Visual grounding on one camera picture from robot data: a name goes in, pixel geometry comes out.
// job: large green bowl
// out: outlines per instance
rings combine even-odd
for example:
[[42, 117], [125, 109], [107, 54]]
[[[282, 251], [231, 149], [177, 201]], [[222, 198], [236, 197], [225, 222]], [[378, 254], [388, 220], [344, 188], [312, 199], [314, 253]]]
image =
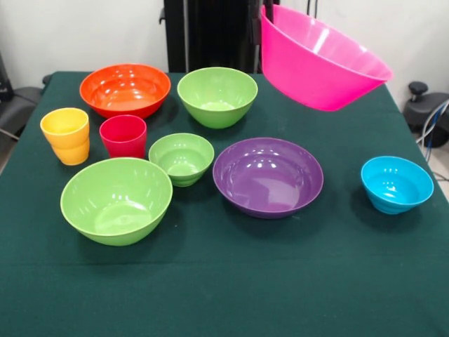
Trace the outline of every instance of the large green bowl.
[[78, 232], [110, 246], [133, 244], [162, 220], [173, 194], [157, 165], [137, 158], [99, 161], [79, 171], [61, 195], [61, 211]]
[[212, 164], [212, 144], [193, 133], [172, 133], [158, 139], [149, 149], [148, 158], [160, 166], [174, 186], [193, 185]]
[[238, 122], [253, 104], [257, 90], [251, 76], [223, 67], [195, 70], [177, 85], [187, 111], [208, 128], [227, 128]]

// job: bowl rim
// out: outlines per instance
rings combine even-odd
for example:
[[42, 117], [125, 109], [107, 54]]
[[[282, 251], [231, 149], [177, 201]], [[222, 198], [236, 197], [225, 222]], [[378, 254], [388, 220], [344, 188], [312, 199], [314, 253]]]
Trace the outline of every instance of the bowl rim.
[[[204, 108], [202, 108], [202, 107], [200, 107], [200, 106], [198, 106], [198, 105], [191, 104], [188, 100], [185, 99], [184, 96], [181, 95], [181, 92], [180, 92], [180, 85], [181, 85], [181, 83], [182, 83], [188, 76], [190, 76], [191, 74], [196, 74], [196, 73], [198, 73], [198, 72], [207, 72], [208, 70], [212, 70], [212, 69], [226, 70], [226, 71], [236, 72], [236, 73], [245, 75], [245, 77], [248, 78], [248, 79], [250, 79], [251, 83], [252, 83], [252, 84], [254, 85], [254, 87], [255, 87], [254, 96], [253, 96], [248, 102], [246, 102], [246, 103], [244, 103], [244, 104], [242, 104], [242, 105], [239, 105], [238, 107], [235, 107], [234, 109], [228, 109], [228, 110], [206, 110], [206, 109], [204, 109]], [[246, 74], [245, 72], [242, 72], [241, 70], [237, 70], [237, 69], [229, 68], [229, 67], [203, 67], [203, 68], [194, 70], [194, 71], [192, 71], [192, 72], [186, 73], [186, 74], [180, 79], [180, 81], [177, 83], [176, 91], [177, 91], [177, 94], [179, 95], [179, 97], [181, 98], [181, 101], [187, 103], [188, 105], [190, 105], [190, 106], [192, 106], [192, 107], [194, 107], [194, 108], [196, 108], [196, 109], [199, 109], [199, 110], [204, 110], [204, 111], [208, 111], [208, 112], [217, 112], [217, 113], [219, 114], [219, 113], [227, 113], [227, 112], [230, 112], [230, 111], [234, 111], [234, 110], [237, 110], [237, 109], [241, 109], [242, 107], [245, 107], [245, 106], [251, 104], [251, 103], [256, 99], [256, 97], [257, 97], [257, 95], [258, 95], [258, 93], [259, 93], [259, 86], [257, 85], [257, 82], [254, 80], [254, 78], [252, 78], [249, 74]]]
[[[62, 110], [76, 110], [78, 112], [81, 112], [85, 117], [86, 117], [86, 121], [83, 123], [82, 126], [78, 127], [77, 130], [75, 131], [70, 131], [70, 132], [64, 132], [64, 133], [56, 133], [56, 132], [50, 132], [47, 129], [45, 129], [43, 127], [43, 121], [44, 119], [46, 119], [47, 117], [49, 117], [51, 114], [55, 114], [57, 112], [60, 112]], [[69, 136], [72, 135], [74, 133], [79, 132], [80, 130], [82, 130], [83, 128], [86, 127], [86, 125], [89, 124], [89, 115], [87, 112], [85, 112], [84, 110], [78, 108], [78, 107], [61, 107], [60, 109], [54, 109], [52, 111], [50, 111], [49, 113], [45, 114], [42, 118], [41, 118], [41, 122], [39, 123], [39, 126], [41, 127], [42, 132], [47, 133], [48, 135], [52, 135], [52, 136]]]
[[[146, 225], [143, 225], [142, 227], [139, 227], [139, 228], [137, 228], [137, 229], [130, 230], [130, 231], [128, 231], [128, 232], [122, 232], [122, 233], [120, 233], [120, 234], [98, 234], [98, 233], [95, 233], [95, 232], [91, 232], [91, 231], [88, 231], [88, 230], [84, 230], [84, 229], [80, 228], [78, 225], [75, 225], [72, 221], [70, 221], [70, 220], [68, 219], [67, 215], [65, 214], [64, 207], [62, 206], [62, 200], [64, 199], [65, 193], [67, 193], [67, 189], [68, 189], [70, 183], [71, 183], [74, 179], [76, 179], [77, 177], [79, 177], [84, 171], [87, 171], [89, 168], [91, 168], [91, 167], [93, 167], [93, 166], [97, 166], [97, 165], [103, 164], [103, 163], [105, 163], [105, 162], [110, 162], [110, 161], [143, 161], [143, 162], [149, 164], [150, 166], [153, 166], [156, 170], [159, 170], [160, 172], [162, 172], [163, 176], [165, 177], [165, 179], [166, 179], [166, 181], [167, 181], [167, 183], [168, 183], [169, 189], [170, 189], [170, 196], [169, 196], [169, 198], [168, 198], [168, 203], [167, 203], [167, 205], [164, 207], [164, 209], [163, 209], [161, 212], [159, 212], [159, 213], [157, 214], [157, 216], [154, 216], [154, 217], [153, 217], [153, 220], [152, 220], [150, 223], [147, 223]], [[76, 229], [76, 230], [78, 230], [78, 231], [80, 231], [80, 232], [82, 232], [82, 233], [86, 233], [86, 234], [93, 235], [93, 236], [96, 236], [96, 237], [120, 237], [120, 236], [122, 236], [122, 235], [127, 235], [127, 234], [131, 234], [131, 233], [137, 232], [137, 231], [139, 231], [139, 230], [141, 230], [141, 229], [147, 227], [148, 225], [151, 225], [156, 219], [160, 218], [160, 217], [167, 211], [168, 207], [170, 206], [170, 203], [171, 203], [171, 199], [172, 199], [172, 198], [173, 198], [173, 186], [172, 186], [171, 180], [170, 180], [170, 178], [168, 177], [167, 173], [166, 173], [162, 168], [160, 168], [160, 167], [157, 166], [156, 164], [151, 163], [150, 161], [147, 161], [147, 160], [144, 160], [144, 159], [134, 158], [134, 157], [118, 157], [118, 158], [109, 158], [109, 159], [97, 161], [97, 162], [95, 162], [94, 164], [91, 164], [91, 165], [86, 166], [85, 168], [83, 168], [82, 170], [80, 170], [78, 173], [76, 173], [73, 177], [71, 177], [70, 180], [67, 182], [67, 184], [65, 184], [64, 189], [62, 190], [61, 197], [60, 197], [60, 209], [61, 209], [61, 213], [62, 213], [62, 215], [64, 216], [65, 220], [66, 220], [66, 221], [67, 221], [67, 222], [68, 222], [74, 229]]]
[[[106, 123], [109, 123], [111, 120], [114, 120], [114, 119], [117, 119], [117, 118], [132, 118], [132, 119], [137, 119], [137, 120], [138, 120], [139, 122], [141, 122], [142, 125], [144, 126], [144, 130], [143, 130], [143, 132], [142, 132], [140, 135], [135, 136], [133, 139], [130, 139], [130, 140], [122, 140], [122, 141], [111, 140], [111, 139], [109, 139], [108, 137], [105, 137], [105, 136], [103, 135], [102, 129], [103, 129], [103, 126], [104, 126]], [[118, 115], [113, 116], [113, 117], [110, 117], [110, 118], [106, 119], [104, 122], [102, 122], [101, 125], [100, 125], [100, 128], [98, 129], [98, 133], [100, 134], [101, 138], [104, 138], [105, 140], [107, 140], [107, 141], [110, 142], [110, 143], [114, 143], [114, 144], [124, 144], [124, 143], [129, 143], [129, 142], [132, 142], [132, 141], [134, 141], [134, 140], [136, 140], [136, 139], [139, 139], [139, 138], [141, 138], [143, 135], [147, 134], [147, 123], [145, 123], [145, 121], [144, 121], [143, 118], [141, 118], [141, 117], [139, 117], [139, 116], [135, 116], [134, 114], [118, 114]]]
[[169, 177], [174, 177], [174, 178], [188, 178], [188, 177], [191, 177], [191, 176], [195, 176], [195, 175], [197, 175], [197, 174], [199, 174], [199, 173], [203, 173], [205, 170], [207, 170], [207, 169], [209, 168], [209, 166], [213, 163], [213, 160], [214, 160], [214, 158], [215, 158], [215, 150], [214, 150], [214, 148], [213, 148], [213, 145], [209, 142], [209, 140], [207, 140], [207, 139], [205, 139], [204, 137], [201, 137], [201, 136], [199, 136], [199, 135], [197, 135], [197, 134], [195, 134], [195, 133], [178, 132], [178, 133], [171, 133], [171, 134], [166, 135], [166, 136], [164, 136], [164, 137], [160, 137], [158, 140], [156, 140], [156, 141], [152, 144], [152, 146], [149, 147], [149, 150], [148, 150], [148, 160], [149, 160], [151, 163], [156, 164], [154, 161], [151, 160], [151, 153], [152, 153], [152, 150], [154, 149], [155, 145], [156, 145], [157, 143], [160, 143], [163, 139], [166, 139], [166, 138], [172, 138], [172, 137], [175, 137], [175, 136], [188, 136], [188, 137], [191, 137], [191, 138], [197, 138], [197, 139], [199, 139], [200, 141], [202, 141], [202, 142], [204, 142], [205, 144], [207, 144], [207, 146], [209, 147], [209, 149], [212, 150], [212, 158], [211, 158], [211, 160], [207, 161], [206, 166], [205, 166], [204, 168], [202, 168], [199, 172], [196, 172], [196, 173], [193, 173], [193, 174], [189, 174], [188, 176], [186, 176], [186, 175], [168, 174], [167, 172], [166, 172], [166, 174], [167, 174]]
[[[109, 110], [109, 109], [105, 109], [105, 108], [103, 108], [103, 107], [99, 107], [99, 106], [97, 106], [97, 105], [94, 105], [94, 104], [91, 103], [91, 102], [88, 102], [88, 100], [83, 96], [83, 93], [82, 93], [81, 89], [83, 88], [83, 86], [84, 86], [84, 84], [87, 82], [87, 80], [90, 79], [94, 74], [96, 74], [96, 73], [98, 73], [98, 72], [101, 72], [101, 71], [103, 71], [103, 70], [109, 69], [109, 68], [120, 67], [120, 66], [129, 66], [129, 65], [131, 65], [131, 66], [137, 66], [137, 67], [146, 67], [146, 68], [150, 68], [150, 69], [155, 70], [156, 72], [162, 74], [163, 77], [168, 81], [168, 88], [167, 88], [167, 91], [162, 95], [162, 97], [161, 97], [160, 99], [158, 99], [157, 101], [155, 101], [155, 102], [153, 102], [153, 103], [151, 103], [151, 104], [149, 104], [149, 105], [145, 105], [144, 107], [140, 107], [140, 108], [138, 108], [138, 109], [127, 109], [127, 110]], [[148, 107], [151, 107], [152, 105], [155, 105], [155, 104], [158, 104], [158, 103], [160, 103], [160, 102], [163, 102], [163, 100], [165, 100], [166, 97], [167, 97], [167, 95], [170, 93], [170, 90], [171, 90], [171, 80], [170, 80], [170, 77], [169, 77], [164, 71], [160, 70], [159, 68], [153, 67], [153, 66], [151, 66], [151, 65], [146, 65], [146, 64], [144, 64], [144, 63], [115, 63], [115, 64], [113, 64], [113, 65], [107, 65], [106, 67], [102, 67], [102, 68], [99, 68], [99, 69], [96, 69], [96, 70], [92, 71], [90, 74], [88, 74], [88, 75], [83, 79], [83, 81], [82, 81], [81, 84], [79, 85], [79, 95], [81, 96], [81, 99], [82, 99], [87, 105], [89, 105], [89, 106], [92, 107], [93, 109], [105, 110], [105, 111], [110, 111], [110, 112], [118, 112], [118, 113], [120, 113], [120, 114], [121, 114], [121, 113], [124, 113], [124, 112], [125, 112], [125, 113], [129, 113], [129, 112], [134, 112], [134, 111], [136, 111], [136, 110], [146, 109], [146, 108], [148, 108]]]
[[[320, 177], [321, 177], [321, 184], [319, 186], [319, 189], [317, 190], [316, 194], [313, 195], [312, 198], [310, 198], [310, 200], [308, 202], [306, 202], [305, 204], [301, 204], [300, 206], [296, 206], [292, 209], [288, 209], [285, 211], [264, 211], [262, 209], [252, 209], [250, 207], [244, 206], [243, 204], [239, 204], [238, 202], [236, 202], [235, 200], [229, 198], [226, 193], [224, 193], [224, 191], [221, 189], [220, 185], [217, 183], [217, 163], [220, 160], [220, 157], [222, 155], [224, 155], [224, 153], [232, 146], [238, 145], [240, 143], [246, 143], [248, 141], [254, 141], [254, 140], [273, 140], [275, 142], [278, 143], [288, 143], [289, 145], [294, 145], [295, 147], [300, 148], [303, 152], [307, 153], [308, 155], [310, 155], [310, 157], [312, 158], [312, 161], [314, 161], [316, 163], [316, 165], [319, 168], [319, 172], [320, 172]], [[218, 155], [217, 159], [215, 160], [215, 163], [213, 164], [213, 182], [215, 183], [215, 186], [217, 187], [217, 189], [220, 191], [220, 193], [231, 203], [233, 203], [234, 205], [237, 205], [239, 208], [248, 210], [250, 212], [253, 213], [259, 213], [259, 214], [282, 214], [282, 213], [294, 213], [300, 209], [303, 209], [304, 207], [308, 206], [309, 204], [311, 204], [320, 194], [321, 191], [323, 190], [323, 186], [324, 186], [324, 173], [323, 173], [323, 169], [318, 161], [318, 159], [315, 158], [315, 156], [310, 153], [309, 151], [307, 151], [306, 149], [304, 149], [302, 146], [299, 146], [298, 144], [295, 144], [293, 142], [290, 142], [288, 140], [284, 140], [284, 139], [280, 139], [280, 138], [274, 138], [274, 137], [253, 137], [253, 138], [246, 138], [243, 140], [240, 140], [238, 142], [232, 143], [230, 146], [226, 147], [223, 151], [221, 151], [221, 153]]]
[[[421, 172], [424, 173], [424, 176], [427, 177], [428, 181], [430, 182], [431, 185], [431, 190], [429, 195], [427, 195], [425, 198], [417, 201], [417, 202], [398, 202], [398, 201], [393, 201], [391, 199], [387, 199], [386, 197], [383, 197], [381, 195], [378, 195], [377, 193], [374, 193], [367, 185], [365, 177], [363, 175], [364, 170], [366, 169], [366, 166], [369, 165], [372, 161], [377, 161], [379, 159], [394, 159], [394, 160], [399, 160], [399, 161], [403, 161], [409, 165], [415, 166], [417, 167], [419, 170], [421, 170]], [[415, 162], [409, 160], [409, 159], [405, 159], [402, 157], [397, 157], [397, 156], [378, 156], [378, 157], [373, 157], [371, 159], [369, 159], [367, 162], [365, 162], [364, 165], [362, 165], [362, 168], [360, 170], [360, 177], [363, 183], [363, 186], [365, 188], [365, 190], [369, 193], [371, 193], [372, 195], [374, 195], [376, 198], [379, 198], [383, 201], [388, 202], [389, 204], [393, 204], [393, 205], [397, 205], [397, 206], [410, 206], [410, 207], [414, 207], [414, 206], [418, 206], [424, 202], [426, 202], [427, 200], [429, 200], [429, 198], [432, 196], [432, 194], [434, 193], [434, 189], [435, 189], [435, 185], [434, 185], [434, 181], [432, 180], [431, 176], [429, 175], [429, 173], [424, 170], [420, 165], [416, 164]]]
[[[299, 11], [295, 11], [294, 9], [289, 8], [289, 7], [285, 7], [285, 6], [282, 6], [282, 5], [276, 5], [276, 4], [274, 4], [273, 6], [274, 6], [274, 7], [280, 7], [281, 10], [294, 12], [294, 13], [300, 15], [300, 16], [305, 16], [304, 13], [301, 13], [301, 12], [299, 12]], [[316, 18], [311, 18], [311, 19], [310, 19], [310, 20], [314, 20], [314, 21], [316, 21], [316, 22], [322, 24], [324, 27], [327, 27], [331, 32], [335, 32], [335, 33], [339, 34], [340, 36], [344, 37], [345, 39], [348, 39], [350, 42], [352, 42], [352, 43], [354, 43], [354, 44], [357, 44], [357, 45], [359, 45], [359, 46], [364, 47], [364, 48], [366, 49], [366, 51], [367, 51], [369, 54], [373, 55], [379, 62], [382, 63], [382, 65], [384, 65], [385, 69], [387, 69], [388, 72], [389, 72], [389, 76], [385, 76], [385, 77], [376, 77], [376, 76], [371, 76], [371, 75], [368, 75], [368, 74], [364, 74], [364, 73], [362, 73], [362, 72], [358, 72], [358, 71], [353, 70], [353, 69], [351, 69], [351, 68], [345, 67], [344, 65], [341, 65], [340, 63], [336, 63], [335, 61], [332, 61], [332, 60], [330, 60], [329, 58], [325, 58], [324, 56], [319, 55], [318, 53], [314, 53], [311, 49], [307, 48], [305, 45], [300, 44], [300, 43], [297, 42], [296, 40], [292, 39], [288, 34], [286, 34], [285, 32], [283, 32], [282, 30], [280, 30], [274, 23], [272, 23], [270, 20], [268, 20], [267, 15], [266, 15], [266, 13], [265, 13], [265, 7], [264, 7], [264, 6], [261, 8], [261, 14], [262, 14], [262, 20], [264, 20], [265, 22], [267, 22], [270, 26], [272, 26], [277, 32], [279, 32], [280, 34], [282, 34], [285, 38], [289, 39], [290, 41], [292, 41], [293, 43], [297, 44], [298, 46], [300, 46], [301, 48], [305, 49], [306, 51], [308, 51], [308, 52], [310, 52], [310, 53], [313, 53], [314, 55], [318, 56], [318, 57], [321, 58], [322, 60], [325, 60], [325, 61], [327, 61], [327, 62], [330, 62], [330, 63], [332, 63], [333, 65], [335, 65], [335, 66], [337, 66], [337, 67], [340, 67], [340, 68], [342, 68], [342, 69], [345, 69], [345, 70], [347, 70], [347, 71], [349, 71], [349, 72], [352, 72], [352, 73], [354, 73], [354, 74], [357, 74], [357, 75], [359, 75], [359, 76], [368, 77], [369, 79], [374, 79], [374, 80], [376, 80], [376, 81], [390, 81], [390, 80], [393, 78], [393, 76], [394, 76], [393, 70], [392, 70], [392, 69], [385, 63], [385, 61], [383, 61], [379, 56], [377, 56], [376, 54], [374, 54], [374, 53], [373, 53], [371, 50], [369, 50], [368, 48], [362, 46], [362, 45], [361, 45], [359, 42], [357, 42], [355, 39], [352, 39], [351, 37], [348, 37], [346, 34], [343, 34], [343, 33], [342, 33], [341, 31], [339, 31], [338, 29], [335, 29], [334, 27], [331, 27], [330, 25], [325, 24], [325, 23], [324, 23], [323, 21], [321, 21], [321, 20], [318, 20], [318, 19], [316, 19]]]

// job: blue bowl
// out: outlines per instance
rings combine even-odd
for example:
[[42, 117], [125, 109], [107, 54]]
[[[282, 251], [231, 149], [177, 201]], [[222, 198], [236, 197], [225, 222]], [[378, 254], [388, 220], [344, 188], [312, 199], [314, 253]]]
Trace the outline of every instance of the blue bowl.
[[385, 214], [406, 212], [428, 200], [434, 192], [429, 174], [403, 158], [372, 158], [363, 165], [361, 177], [373, 206]]

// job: cup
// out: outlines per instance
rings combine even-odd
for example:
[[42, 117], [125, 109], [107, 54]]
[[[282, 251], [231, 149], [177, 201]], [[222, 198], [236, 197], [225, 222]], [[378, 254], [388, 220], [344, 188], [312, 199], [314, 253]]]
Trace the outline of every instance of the cup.
[[100, 126], [100, 136], [111, 158], [145, 157], [147, 124], [130, 114], [111, 117]]
[[81, 109], [64, 107], [41, 119], [41, 130], [65, 165], [78, 165], [89, 156], [89, 116]]

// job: purple bowl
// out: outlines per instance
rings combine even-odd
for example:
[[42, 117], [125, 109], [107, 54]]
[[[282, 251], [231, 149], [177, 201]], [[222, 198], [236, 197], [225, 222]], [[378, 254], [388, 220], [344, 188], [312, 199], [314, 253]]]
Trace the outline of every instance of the purple bowl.
[[251, 138], [220, 153], [213, 180], [244, 213], [275, 219], [311, 203], [324, 178], [318, 161], [302, 147], [282, 139]]

